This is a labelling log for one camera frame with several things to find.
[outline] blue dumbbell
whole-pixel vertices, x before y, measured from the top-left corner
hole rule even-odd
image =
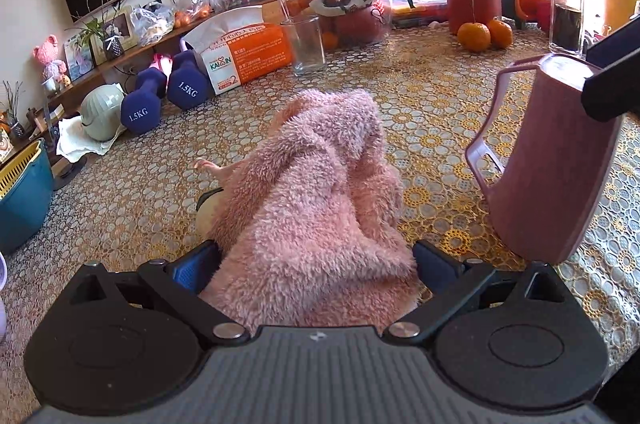
[[[136,90],[127,94],[120,108],[120,122],[136,135],[160,124],[160,99],[166,93],[166,75],[155,67],[138,73]]]
[[[182,110],[192,109],[209,99],[212,90],[209,77],[198,68],[193,50],[174,56],[166,98]]]

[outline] stuffed animal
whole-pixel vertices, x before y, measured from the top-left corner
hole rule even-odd
[[[68,87],[71,84],[69,76],[65,74],[66,63],[62,59],[56,59],[58,57],[58,39],[53,34],[47,38],[45,43],[34,47],[33,57],[44,65],[42,71],[44,81],[53,78],[56,83],[60,84],[60,88]]]

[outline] metal screw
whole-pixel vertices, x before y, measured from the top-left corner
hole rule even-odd
[[[389,327],[389,333],[395,338],[415,338],[420,327],[409,321],[396,321]]]
[[[213,327],[213,335],[220,339],[237,339],[244,334],[244,327],[239,323],[221,323]]]

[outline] pitcher lid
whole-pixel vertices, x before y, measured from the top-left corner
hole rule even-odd
[[[572,56],[549,54],[540,62],[540,70],[549,77],[581,91],[584,81],[595,74],[596,67]]]

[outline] glass cup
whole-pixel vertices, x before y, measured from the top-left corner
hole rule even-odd
[[[291,47],[293,74],[302,76],[324,68],[324,48],[320,19],[316,14],[300,14],[281,24]]]
[[[551,0],[549,49],[582,55],[584,0]]]

